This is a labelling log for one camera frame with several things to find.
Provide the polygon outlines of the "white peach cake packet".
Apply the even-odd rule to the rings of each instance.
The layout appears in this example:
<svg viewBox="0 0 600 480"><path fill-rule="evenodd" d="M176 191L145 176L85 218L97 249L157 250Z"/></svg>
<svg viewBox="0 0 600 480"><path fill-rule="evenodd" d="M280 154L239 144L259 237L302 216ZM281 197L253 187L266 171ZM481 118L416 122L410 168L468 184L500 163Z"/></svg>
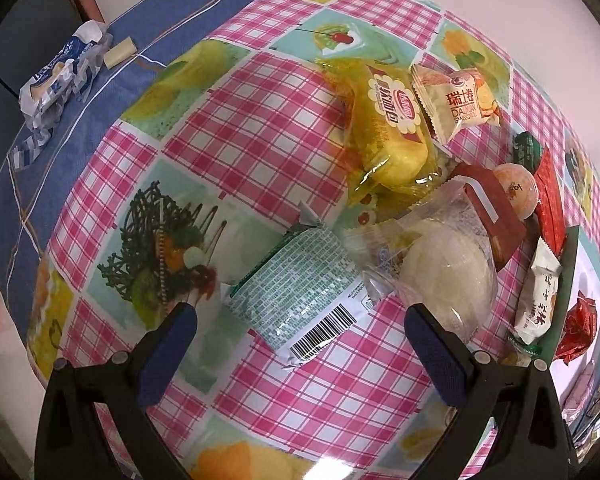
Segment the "white peach cake packet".
<svg viewBox="0 0 600 480"><path fill-rule="evenodd" d="M533 344L552 325L562 265L547 242L539 238L518 298L514 335Z"/></svg>

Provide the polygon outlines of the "clear packet white pastry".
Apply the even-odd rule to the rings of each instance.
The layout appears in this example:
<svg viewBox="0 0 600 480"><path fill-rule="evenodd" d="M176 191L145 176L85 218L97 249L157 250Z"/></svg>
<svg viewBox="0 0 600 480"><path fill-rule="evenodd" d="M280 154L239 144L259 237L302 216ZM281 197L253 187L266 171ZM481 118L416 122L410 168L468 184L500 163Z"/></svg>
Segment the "clear packet white pastry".
<svg viewBox="0 0 600 480"><path fill-rule="evenodd" d="M343 232L368 296L424 304L445 330L468 342L490 316L498 289L488 232L470 199L478 182L456 177L397 219Z"/></svg>

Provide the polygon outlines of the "dark red snack packet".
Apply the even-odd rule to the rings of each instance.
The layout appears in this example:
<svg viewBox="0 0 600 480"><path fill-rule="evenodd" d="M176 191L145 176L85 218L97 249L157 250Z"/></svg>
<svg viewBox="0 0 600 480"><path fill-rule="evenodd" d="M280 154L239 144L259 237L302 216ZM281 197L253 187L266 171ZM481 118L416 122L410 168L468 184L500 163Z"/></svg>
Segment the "dark red snack packet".
<svg viewBox="0 0 600 480"><path fill-rule="evenodd" d="M459 178L488 234L495 269L501 271L526 238L526 228L492 170L460 162L451 178Z"/></svg>

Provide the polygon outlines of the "red patterned snack packet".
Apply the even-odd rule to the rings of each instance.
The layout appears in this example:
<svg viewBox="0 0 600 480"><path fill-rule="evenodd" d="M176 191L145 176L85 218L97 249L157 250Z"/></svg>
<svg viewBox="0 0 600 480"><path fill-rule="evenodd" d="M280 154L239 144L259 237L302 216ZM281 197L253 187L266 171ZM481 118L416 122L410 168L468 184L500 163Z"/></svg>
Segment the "red patterned snack packet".
<svg viewBox="0 0 600 480"><path fill-rule="evenodd" d="M555 166L548 148L542 151L534 180L539 192L536 215L539 218L541 236L553 254L559 258L566 241L565 216Z"/></svg>

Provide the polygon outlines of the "round orange jelly cup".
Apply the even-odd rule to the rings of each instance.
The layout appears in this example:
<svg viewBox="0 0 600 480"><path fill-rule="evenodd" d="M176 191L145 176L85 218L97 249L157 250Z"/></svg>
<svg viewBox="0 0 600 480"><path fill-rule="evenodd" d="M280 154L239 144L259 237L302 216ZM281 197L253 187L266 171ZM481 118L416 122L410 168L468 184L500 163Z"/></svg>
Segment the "round orange jelly cup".
<svg viewBox="0 0 600 480"><path fill-rule="evenodd" d="M529 218L539 203L538 186L533 174L524 166L513 162L496 166L493 173L518 218L520 220Z"/></svg>

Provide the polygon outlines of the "green silver snack packet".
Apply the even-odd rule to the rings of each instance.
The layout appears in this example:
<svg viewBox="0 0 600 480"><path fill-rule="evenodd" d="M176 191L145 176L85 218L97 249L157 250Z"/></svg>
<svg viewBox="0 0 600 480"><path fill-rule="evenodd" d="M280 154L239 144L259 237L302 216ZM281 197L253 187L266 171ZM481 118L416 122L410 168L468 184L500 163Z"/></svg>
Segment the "green silver snack packet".
<svg viewBox="0 0 600 480"><path fill-rule="evenodd" d="M377 304L338 236L306 204L300 205L299 220L252 270L234 284L221 285L221 298L285 370L312 361Z"/></svg>

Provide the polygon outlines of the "dark green snack packet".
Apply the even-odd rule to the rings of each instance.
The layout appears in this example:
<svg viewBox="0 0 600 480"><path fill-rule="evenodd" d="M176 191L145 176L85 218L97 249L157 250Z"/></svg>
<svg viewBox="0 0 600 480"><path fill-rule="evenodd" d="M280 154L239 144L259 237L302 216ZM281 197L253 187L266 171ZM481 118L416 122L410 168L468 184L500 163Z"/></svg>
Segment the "dark green snack packet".
<svg viewBox="0 0 600 480"><path fill-rule="evenodd" d="M524 166L532 174L538 170L543 148L529 131L518 133L513 140L513 162Z"/></svg>

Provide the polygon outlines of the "yellow soft bread packet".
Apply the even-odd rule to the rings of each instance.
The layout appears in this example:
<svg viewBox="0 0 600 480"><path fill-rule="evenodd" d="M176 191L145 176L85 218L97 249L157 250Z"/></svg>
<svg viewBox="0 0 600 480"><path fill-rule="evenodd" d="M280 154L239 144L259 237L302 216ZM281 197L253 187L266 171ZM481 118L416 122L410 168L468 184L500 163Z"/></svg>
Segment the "yellow soft bread packet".
<svg viewBox="0 0 600 480"><path fill-rule="evenodd" d="M319 58L316 64L343 105L351 204L378 191L416 202L442 182L408 68L370 58Z"/></svg>

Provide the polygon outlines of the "beige egg roll packet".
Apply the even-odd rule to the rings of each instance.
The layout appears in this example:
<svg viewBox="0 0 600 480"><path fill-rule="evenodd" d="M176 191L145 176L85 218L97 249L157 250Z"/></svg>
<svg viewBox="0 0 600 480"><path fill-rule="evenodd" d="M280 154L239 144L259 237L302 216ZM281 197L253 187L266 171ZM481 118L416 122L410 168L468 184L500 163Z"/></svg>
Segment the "beige egg roll packet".
<svg viewBox="0 0 600 480"><path fill-rule="evenodd" d="M416 96L440 143L448 144L469 127L500 124L498 102L475 67L446 74L414 64L411 73Z"/></svg>

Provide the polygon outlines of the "red crinkled snack bag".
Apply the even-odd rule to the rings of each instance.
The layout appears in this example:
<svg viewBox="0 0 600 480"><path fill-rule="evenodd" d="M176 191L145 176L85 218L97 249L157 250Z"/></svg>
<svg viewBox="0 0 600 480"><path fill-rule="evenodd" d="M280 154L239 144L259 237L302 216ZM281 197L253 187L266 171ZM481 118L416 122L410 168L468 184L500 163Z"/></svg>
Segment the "red crinkled snack bag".
<svg viewBox="0 0 600 480"><path fill-rule="evenodd" d="M565 365L583 356L591 347L597 334L597 311L593 298L578 292L576 304L567 312L562 338L554 359Z"/></svg>

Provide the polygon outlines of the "green rimmed white box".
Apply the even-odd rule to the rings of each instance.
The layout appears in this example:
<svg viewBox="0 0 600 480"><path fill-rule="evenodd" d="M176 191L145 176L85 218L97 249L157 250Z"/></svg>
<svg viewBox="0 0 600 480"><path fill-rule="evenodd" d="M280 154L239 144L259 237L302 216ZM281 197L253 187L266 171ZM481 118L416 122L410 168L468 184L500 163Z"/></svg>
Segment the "green rimmed white box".
<svg viewBox="0 0 600 480"><path fill-rule="evenodd" d="M562 418L581 425L600 383L600 255L582 226L567 230L553 321L538 340Z"/></svg>

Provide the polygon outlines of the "pink checkered fruit tablecloth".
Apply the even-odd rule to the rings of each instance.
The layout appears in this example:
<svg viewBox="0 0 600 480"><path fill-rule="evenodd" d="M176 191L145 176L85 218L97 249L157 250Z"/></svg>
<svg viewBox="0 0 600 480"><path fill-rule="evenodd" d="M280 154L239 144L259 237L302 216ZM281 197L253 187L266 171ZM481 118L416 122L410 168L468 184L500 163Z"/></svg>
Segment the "pink checkered fruit tablecloth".
<svg viewBox="0 0 600 480"><path fill-rule="evenodd" d="M495 167L516 133L552 152L566 221L600 253L600 179L567 118L512 52L427 0L253 0L174 60L111 125L62 208L38 278L26 347L54 362L104 362L189 300L198 333L149 412L199 479L230 452L253 477L297 478L324 456L355 479L405 479L441 404L382 302L315 359L282 362L221 301L308 205L333 231L376 223L383 192L350 204L342 107L315 61L331 56L476 66L498 126L463 130L442 158Z"/></svg>

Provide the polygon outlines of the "blue white tissue pack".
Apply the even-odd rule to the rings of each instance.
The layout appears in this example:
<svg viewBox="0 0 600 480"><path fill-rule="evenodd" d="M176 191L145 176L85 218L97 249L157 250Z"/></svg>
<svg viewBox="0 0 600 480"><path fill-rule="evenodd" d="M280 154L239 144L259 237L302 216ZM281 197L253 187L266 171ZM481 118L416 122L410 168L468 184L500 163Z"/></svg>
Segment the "blue white tissue pack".
<svg viewBox="0 0 600 480"><path fill-rule="evenodd" d="M26 169L38 159L73 96L78 101L88 96L111 43L108 26L89 20L21 87L19 105L30 134L9 152L13 170Z"/></svg>

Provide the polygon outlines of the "small cream eraser block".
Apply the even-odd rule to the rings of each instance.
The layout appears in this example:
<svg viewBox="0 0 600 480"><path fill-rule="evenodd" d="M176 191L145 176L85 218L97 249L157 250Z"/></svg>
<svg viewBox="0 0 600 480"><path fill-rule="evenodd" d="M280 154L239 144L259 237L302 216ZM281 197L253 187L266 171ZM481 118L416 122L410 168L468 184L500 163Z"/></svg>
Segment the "small cream eraser block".
<svg viewBox="0 0 600 480"><path fill-rule="evenodd" d="M126 37L114 47L110 48L104 55L104 64L108 70L120 65L124 61L132 58L137 52L137 47L131 37Z"/></svg>

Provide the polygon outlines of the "blue plaid tablecloth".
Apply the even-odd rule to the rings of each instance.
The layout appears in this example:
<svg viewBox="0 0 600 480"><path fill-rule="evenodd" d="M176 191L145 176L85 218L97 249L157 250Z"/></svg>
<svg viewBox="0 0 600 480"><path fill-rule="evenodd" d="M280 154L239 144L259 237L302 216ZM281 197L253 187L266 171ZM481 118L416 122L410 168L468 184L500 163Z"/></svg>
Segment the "blue plaid tablecloth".
<svg viewBox="0 0 600 480"><path fill-rule="evenodd" d="M27 333L35 275L73 185L111 125L166 64L253 0L140 0L115 18L115 40L140 53L97 75L88 98L72 100L42 155L27 169L0 170L0 292L18 335Z"/></svg>

